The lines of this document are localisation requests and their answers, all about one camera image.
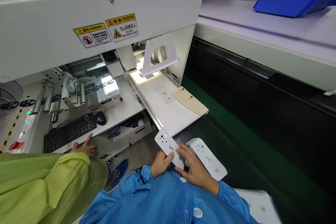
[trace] white table surface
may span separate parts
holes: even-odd
[[[203,0],[197,24],[302,52],[336,66],[336,6],[289,18],[255,12],[251,0]]]

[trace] computer mouse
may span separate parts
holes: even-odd
[[[94,120],[99,125],[105,125],[106,124],[106,117],[102,111],[98,111],[93,115]]]

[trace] beige plastic part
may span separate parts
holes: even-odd
[[[171,92],[171,94],[178,100],[184,107],[190,111],[202,116],[209,112],[199,100],[197,100],[191,93],[189,93],[184,87],[179,87]]]

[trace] caution mechanical injury sticker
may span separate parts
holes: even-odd
[[[104,23],[74,29],[85,48],[99,46],[111,42],[110,35]]]
[[[134,13],[107,19],[105,21],[114,42],[139,35],[138,24]]]

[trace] metal roller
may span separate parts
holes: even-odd
[[[84,86],[84,83],[81,83],[80,84],[80,105],[85,105],[85,86]]]
[[[33,107],[33,110],[31,111],[31,114],[38,114],[39,113],[41,102],[42,102],[45,91],[46,91],[46,87],[43,86],[41,88],[40,94],[36,98],[35,105]]]
[[[55,101],[51,104],[50,112],[51,115],[51,124],[55,124],[58,122],[58,115],[62,112],[61,110],[61,101]]]
[[[46,101],[44,103],[44,108],[43,108],[44,113],[48,113],[50,111],[51,100],[53,99],[54,90],[55,90],[55,88],[48,87],[45,91],[47,96],[45,98]]]

